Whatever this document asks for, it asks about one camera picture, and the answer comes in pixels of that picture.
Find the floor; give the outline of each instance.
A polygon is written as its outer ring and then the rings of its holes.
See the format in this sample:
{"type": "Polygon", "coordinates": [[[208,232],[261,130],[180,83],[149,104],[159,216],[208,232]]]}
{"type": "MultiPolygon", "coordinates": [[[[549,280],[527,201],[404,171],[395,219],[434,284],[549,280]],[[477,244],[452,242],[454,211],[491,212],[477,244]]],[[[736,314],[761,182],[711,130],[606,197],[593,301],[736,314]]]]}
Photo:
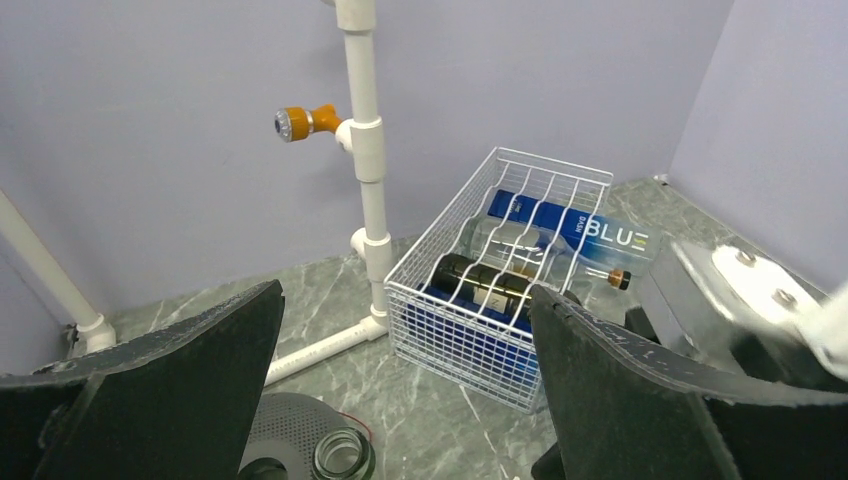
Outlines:
{"type": "MultiPolygon", "coordinates": [[[[612,188],[607,216],[665,230],[711,247],[753,249],[731,230],[652,179],[612,188]]],[[[397,258],[414,239],[396,242],[397,258]]],[[[355,255],[324,259],[166,300],[111,318],[130,340],[196,315],[268,279],[279,279],[287,306],[277,355],[291,353],[353,325],[368,313],[365,266],[355,255]]],[[[623,322],[636,304],[608,286],[577,292],[599,316],[623,322]]],[[[392,355],[387,337],[362,344],[269,387],[312,395],[369,425],[390,479],[530,479],[530,467],[555,441],[547,411],[521,414],[392,355]]]]}

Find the cable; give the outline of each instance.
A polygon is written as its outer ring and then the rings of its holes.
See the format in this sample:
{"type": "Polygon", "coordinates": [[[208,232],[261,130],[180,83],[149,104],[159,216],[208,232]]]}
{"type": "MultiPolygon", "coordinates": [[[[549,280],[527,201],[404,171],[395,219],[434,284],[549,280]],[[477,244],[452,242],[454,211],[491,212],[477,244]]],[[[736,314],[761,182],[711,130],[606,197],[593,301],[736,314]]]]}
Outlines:
{"type": "Polygon", "coordinates": [[[374,433],[371,432],[371,429],[368,428],[368,425],[365,425],[365,423],[362,420],[354,417],[353,415],[350,415],[350,414],[347,414],[347,413],[344,413],[344,412],[339,412],[339,415],[341,415],[343,417],[347,417],[347,418],[353,420],[354,422],[362,425],[362,427],[365,429],[365,431],[368,432],[368,441],[371,442],[371,443],[374,443],[374,433]]]}

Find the wire basket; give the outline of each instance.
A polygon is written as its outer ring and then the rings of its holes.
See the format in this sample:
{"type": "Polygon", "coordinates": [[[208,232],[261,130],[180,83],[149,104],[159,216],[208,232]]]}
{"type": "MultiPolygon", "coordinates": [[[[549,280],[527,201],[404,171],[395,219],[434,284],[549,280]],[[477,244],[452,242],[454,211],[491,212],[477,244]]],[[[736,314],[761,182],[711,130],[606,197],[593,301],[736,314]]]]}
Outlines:
{"type": "MultiPolygon", "coordinates": [[[[521,306],[510,322],[499,322],[483,315],[483,307],[468,309],[452,303],[451,298],[425,293],[424,289],[436,264],[445,254],[457,251],[463,228],[488,208],[499,189],[514,194],[509,211],[518,195],[539,200],[526,233],[542,202],[565,207],[560,227],[569,209],[591,212],[591,221],[602,207],[611,183],[609,172],[500,147],[492,150],[386,277],[389,336],[395,353],[524,413],[537,411],[544,400],[542,381],[532,333],[529,328],[516,325],[521,306]]],[[[553,285],[559,291],[569,284],[586,231],[572,255],[565,281],[553,285]]],[[[530,286],[540,283],[538,278],[531,280],[530,286]]]]}

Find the screw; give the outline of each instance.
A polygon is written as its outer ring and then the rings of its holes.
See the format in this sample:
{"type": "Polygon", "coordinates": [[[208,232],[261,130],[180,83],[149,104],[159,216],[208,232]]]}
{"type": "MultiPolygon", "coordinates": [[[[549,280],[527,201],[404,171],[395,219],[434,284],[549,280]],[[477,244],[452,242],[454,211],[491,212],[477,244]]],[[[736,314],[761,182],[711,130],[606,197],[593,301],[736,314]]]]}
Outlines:
{"type": "Polygon", "coordinates": [[[780,288],[774,291],[771,298],[787,310],[795,310],[795,305],[798,303],[798,300],[791,293],[780,288]]]}
{"type": "Polygon", "coordinates": [[[739,263],[742,263],[743,265],[753,267],[754,264],[757,262],[757,257],[751,255],[748,252],[743,252],[742,250],[739,250],[736,253],[736,260],[739,260],[739,263]]]}

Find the bottle label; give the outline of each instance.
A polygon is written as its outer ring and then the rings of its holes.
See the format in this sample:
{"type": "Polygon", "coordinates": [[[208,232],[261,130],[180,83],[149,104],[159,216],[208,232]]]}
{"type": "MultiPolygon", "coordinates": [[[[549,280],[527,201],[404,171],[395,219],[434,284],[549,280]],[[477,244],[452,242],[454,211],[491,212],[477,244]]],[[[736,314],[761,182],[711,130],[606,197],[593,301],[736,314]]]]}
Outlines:
{"type": "Polygon", "coordinates": [[[488,293],[488,288],[475,288],[474,303],[477,305],[483,305],[486,308],[491,308],[498,313],[506,313],[506,304],[509,301],[509,298],[499,293],[492,292],[489,294],[489,299],[487,301],[486,294],[488,293]]]}

